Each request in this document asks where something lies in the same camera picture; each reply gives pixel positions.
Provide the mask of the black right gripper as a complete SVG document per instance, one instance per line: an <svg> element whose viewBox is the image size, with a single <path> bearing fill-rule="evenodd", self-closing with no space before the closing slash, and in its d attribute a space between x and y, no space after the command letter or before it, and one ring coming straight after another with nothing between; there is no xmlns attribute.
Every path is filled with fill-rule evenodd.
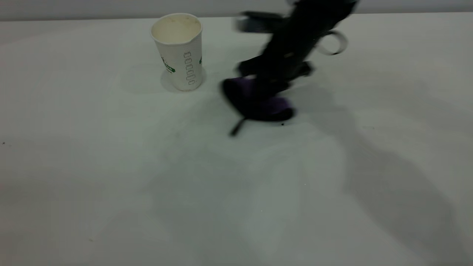
<svg viewBox="0 0 473 266"><path fill-rule="evenodd" d="M259 94L275 95L289 87L291 80L309 77L310 62L303 62L320 38L320 27L309 23L286 22L275 32L260 59L238 64L240 77L259 75Z"/></svg>

